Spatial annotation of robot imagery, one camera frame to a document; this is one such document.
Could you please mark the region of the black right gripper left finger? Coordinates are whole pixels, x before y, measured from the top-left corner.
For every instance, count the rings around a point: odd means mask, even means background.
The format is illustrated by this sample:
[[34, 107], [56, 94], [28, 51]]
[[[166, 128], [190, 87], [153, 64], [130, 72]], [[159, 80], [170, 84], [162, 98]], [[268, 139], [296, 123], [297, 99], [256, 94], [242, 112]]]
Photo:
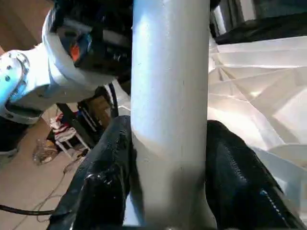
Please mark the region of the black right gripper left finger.
[[49, 229], [120, 229], [130, 192], [131, 153], [130, 117], [121, 115], [78, 167], [49, 218]]

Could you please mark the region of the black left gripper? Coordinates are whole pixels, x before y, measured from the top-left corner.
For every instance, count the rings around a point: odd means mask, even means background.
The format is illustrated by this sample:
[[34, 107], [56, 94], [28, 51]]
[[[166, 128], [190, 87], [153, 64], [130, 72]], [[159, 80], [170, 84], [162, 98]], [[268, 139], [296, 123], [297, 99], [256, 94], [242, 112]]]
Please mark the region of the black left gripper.
[[56, 0], [52, 31], [77, 69], [128, 75], [132, 62], [130, 0]]

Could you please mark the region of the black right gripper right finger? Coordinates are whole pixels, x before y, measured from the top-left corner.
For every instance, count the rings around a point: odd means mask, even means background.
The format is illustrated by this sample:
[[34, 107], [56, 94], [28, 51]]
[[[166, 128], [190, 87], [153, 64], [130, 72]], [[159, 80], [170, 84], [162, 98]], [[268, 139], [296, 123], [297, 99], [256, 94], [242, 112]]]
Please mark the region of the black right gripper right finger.
[[217, 120], [207, 122], [205, 186], [219, 229], [307, 228], [255, 151]]

